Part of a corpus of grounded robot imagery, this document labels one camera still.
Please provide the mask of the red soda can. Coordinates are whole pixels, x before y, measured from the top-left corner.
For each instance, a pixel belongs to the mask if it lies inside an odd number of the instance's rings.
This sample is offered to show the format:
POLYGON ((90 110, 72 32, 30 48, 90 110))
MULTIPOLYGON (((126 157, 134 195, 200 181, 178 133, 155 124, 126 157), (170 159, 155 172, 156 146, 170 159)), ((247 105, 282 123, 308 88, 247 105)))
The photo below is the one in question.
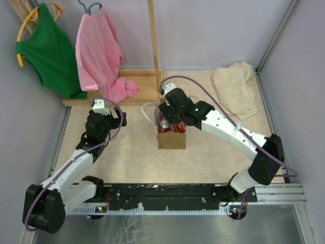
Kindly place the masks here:
POLYGON ((184 122, 175 123, 171 126, 171 130, 175 133, 185 134, 187 130, 187 125, 184 122))
POLYGON ((158 124, 158 133, 162 134, 162 133, 166 133, 169 131, 172 131, 171 127, 169 126, 169 124, 167 123, 167 121, 163 118, 160 120, 159 124, 158 124))

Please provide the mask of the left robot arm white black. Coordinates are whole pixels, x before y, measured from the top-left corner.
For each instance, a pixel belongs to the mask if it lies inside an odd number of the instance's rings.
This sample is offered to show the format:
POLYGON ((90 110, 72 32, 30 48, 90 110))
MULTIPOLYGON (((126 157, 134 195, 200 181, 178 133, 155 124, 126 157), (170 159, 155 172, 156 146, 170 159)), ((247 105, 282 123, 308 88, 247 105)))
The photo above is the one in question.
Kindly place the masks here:
POLYGON ((25 193, 23 224, 27 231, 43 230, 56 233, 76 207, 90 199, 99 202, 106 195, 104 181, 86 176, 80 183, 75 180, 100 157, 109 142, 126 126, 126 113, 114 108, 113 117, 107 108, 93 108, 89 112, 86 131, 82 134, 72 156, 51 177, 39 185, 30 185, 25 193))

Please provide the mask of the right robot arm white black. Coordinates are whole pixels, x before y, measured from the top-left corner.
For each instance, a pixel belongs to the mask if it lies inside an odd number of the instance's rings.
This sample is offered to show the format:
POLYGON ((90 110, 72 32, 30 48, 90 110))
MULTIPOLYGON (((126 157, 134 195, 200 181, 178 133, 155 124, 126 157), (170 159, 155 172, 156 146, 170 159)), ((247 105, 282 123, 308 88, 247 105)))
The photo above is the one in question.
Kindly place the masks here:
POLYGON ((194 103, 185 92, 170 83, 160 90, 165 101, 158 108, 170 125, 183 122, 187 126, 216 135, 243 152, 252 161, 249 167, 236 173, 219 193, 221 202, 239 201, 245 191, 258 185, 267 186, 276 176, 284 161, 279 136, 267 137, 240 125, 234 126, 214 106, 194 103))

